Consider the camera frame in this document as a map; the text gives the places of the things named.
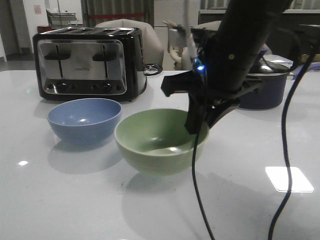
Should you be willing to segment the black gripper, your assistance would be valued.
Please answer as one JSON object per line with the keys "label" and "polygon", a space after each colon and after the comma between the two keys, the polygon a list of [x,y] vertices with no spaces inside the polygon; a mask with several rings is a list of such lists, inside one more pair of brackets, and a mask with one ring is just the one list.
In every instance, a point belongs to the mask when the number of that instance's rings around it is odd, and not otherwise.
{"label": "black gripper", "polygon": [[[202,123],[206,123],[211,129],[225,115],[239,107],[241,103],[239,97],[256,91],[262,86],[263,81],[260,78],[247,76],[235,92],[220,90],[205,84],[199,74],[190,70],[165,76],[161,90],[166,97],[177,93],[188,93],[188,112],[184,126],[187,132],[193,135],[199,131]],[[221,99],[224,102],[208,108],[205,93],[208,94],[210,101]]]}

